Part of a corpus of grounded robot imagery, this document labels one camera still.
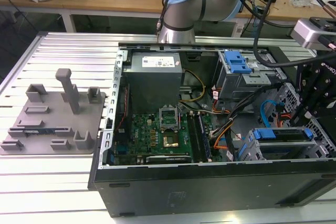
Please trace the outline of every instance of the connector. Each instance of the connector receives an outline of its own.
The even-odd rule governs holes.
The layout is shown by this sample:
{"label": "connector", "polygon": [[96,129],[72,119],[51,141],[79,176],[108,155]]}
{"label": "connector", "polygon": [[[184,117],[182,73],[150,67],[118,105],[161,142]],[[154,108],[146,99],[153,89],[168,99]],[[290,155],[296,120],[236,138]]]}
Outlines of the connector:
{"label": "connector", "polygon": [[320,35],[318,41],[322,43],[325,47],[336,50],[336,36]]}

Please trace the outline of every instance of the wire bundle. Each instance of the wire bundle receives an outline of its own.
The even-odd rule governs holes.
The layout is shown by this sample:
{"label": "wire bundle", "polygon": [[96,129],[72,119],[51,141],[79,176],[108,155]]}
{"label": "wire bundle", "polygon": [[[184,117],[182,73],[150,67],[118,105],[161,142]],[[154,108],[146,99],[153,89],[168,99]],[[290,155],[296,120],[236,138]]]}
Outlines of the wire bundle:
{"label": "wire bundle", "polygon": [[[260,37],[260,33],[261,30],[263,28],[264,23],[268,24],[268,25],[272,25],[272,26],[276,26],[276,27],[285,27],[285,28],[292,28],[293,26],[284,26],[284,25],[279,25],[279,24],[275,24],[272,22],[269,22],[266,20],[266,16],[267,13],[270,9],[270,6],[272,4],[272,0],[268,0],[266,7],[265,7],[265,11],[262,15],[259,15],[258,13],[256,13],[255,11],[253,11],[245,2],[244,0],[240,0],[242,2],[242,4],[254,15],[256,16],[258,19],[260,19],[259,25],[258,25],[258,29],[256,31],[256,35],[255,35],[255,39],[254,39],[254,43],[253,43],[253,53],[256,57],[256,59],[263,64],[266,67],[269,68],[283,68],[283,67],[294,67],[294,66],[298,66],[298,65],[303,65],[303,64],[309,64],[309,63],[314,63],[314,62],[321,62],[327,59],[331,59],[333,57],[336,57],[336,52],[331,52],[329,54],[320,56],[320,57],[315,57],[315,58],[309,58],[309,59],[304,59],[304,60],[296,60],[296,61],[291,61],[291,62],[284,62],[284,63],[272,63],[272,62],[268,62],[267,60],[264,60],[259,52],[258,52],[258,41],[259,41],[259,37]],[[322,0],[317,0],[321,5],[322,8],[324,9],[324,6],[326,5]],[[329,11],[327,11],[328,14],[330,14],[332,17],[334,17],[333,13],[330,13]]]}

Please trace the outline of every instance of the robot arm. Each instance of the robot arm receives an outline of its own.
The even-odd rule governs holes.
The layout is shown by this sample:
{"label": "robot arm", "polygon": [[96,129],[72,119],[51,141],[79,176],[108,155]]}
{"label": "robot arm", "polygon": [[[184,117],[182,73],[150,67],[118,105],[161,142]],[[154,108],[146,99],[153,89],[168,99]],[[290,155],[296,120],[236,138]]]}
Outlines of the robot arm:
{"label": "robot arm", "polygon": [[239,0],[169,0],[159,42],[195,43],[195,21],[231,18],[238,13],[240,6]]}

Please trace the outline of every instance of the metal work surface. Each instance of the metal work surface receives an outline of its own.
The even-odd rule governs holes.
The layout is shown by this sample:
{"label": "metal work surface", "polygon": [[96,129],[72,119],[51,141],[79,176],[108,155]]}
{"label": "metal work surface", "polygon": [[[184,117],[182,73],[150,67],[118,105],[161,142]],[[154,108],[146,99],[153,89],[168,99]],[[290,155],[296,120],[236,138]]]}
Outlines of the metal work surface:
{"label": "metal work surface", "polygon": [[[61,34],[37,37],[0,86],[0,136],[14,124],[31,83],[62,91],[58,68],[70,68],[79,92],[100,87],[110,94],[119,42],[155,42],[151,35]],[[198,37],[206,44],[252,45],[248,38]],[[292,40],[261,39],[280,46],[291,59],[311,53]],[[100,127],[105,121],[103,109]],[[1,223],[335,223],[336,189],[300,208],[258,209],[201,214],[111,219],[96,191],[87,190],[92,155],[0,156]],[[227,190],[225,184],[218,190]]]}

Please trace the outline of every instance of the red wire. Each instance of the red wire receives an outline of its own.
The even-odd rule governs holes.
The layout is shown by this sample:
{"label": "red wire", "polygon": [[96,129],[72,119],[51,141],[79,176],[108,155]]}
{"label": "red wire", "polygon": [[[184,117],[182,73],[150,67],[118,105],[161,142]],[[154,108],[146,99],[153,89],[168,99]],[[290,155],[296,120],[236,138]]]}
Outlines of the red wire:
{"label": "red wire", "polygon": [[126,117],[126,111],[127,111],[127,88],[125,88],[125,106],[124,107],[125,107],[124,115],[122,116],[122,119],[121,119],[118,127],[114,130],[114,132],[116,132],[120,128],[122,122],[124,121],[124,119]]}

